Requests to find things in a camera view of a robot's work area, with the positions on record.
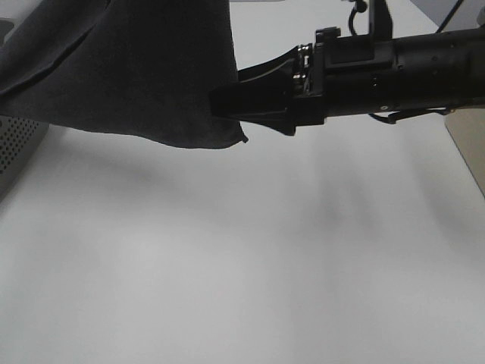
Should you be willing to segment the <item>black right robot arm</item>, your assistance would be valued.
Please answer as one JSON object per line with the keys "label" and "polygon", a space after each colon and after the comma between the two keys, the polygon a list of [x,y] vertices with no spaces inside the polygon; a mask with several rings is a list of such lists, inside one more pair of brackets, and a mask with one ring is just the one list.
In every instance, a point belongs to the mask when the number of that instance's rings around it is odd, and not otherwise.
{"label": "black right robot arm", "polygon": [[481,28],[397,39],[319,30],[312,44],[241,70],[211,91],[213,115],[292,136],[336,116],[406,118],[484,104]]}

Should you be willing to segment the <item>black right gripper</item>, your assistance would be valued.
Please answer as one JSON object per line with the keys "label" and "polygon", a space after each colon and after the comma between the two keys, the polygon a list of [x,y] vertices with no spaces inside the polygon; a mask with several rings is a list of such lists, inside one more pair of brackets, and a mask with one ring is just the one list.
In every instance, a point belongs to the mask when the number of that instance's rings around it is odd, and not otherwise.
{"label": "black right gripper", "polygon": [[238,71],[238,83],[212,90],[211,113],[293,136],[296,126],[323,124],[334,116],[393,111],[388,88],[396,71],[393,30],[341,36],[340,28],[317,30],[303,91],[293,99],[292,77],[299,47]]}

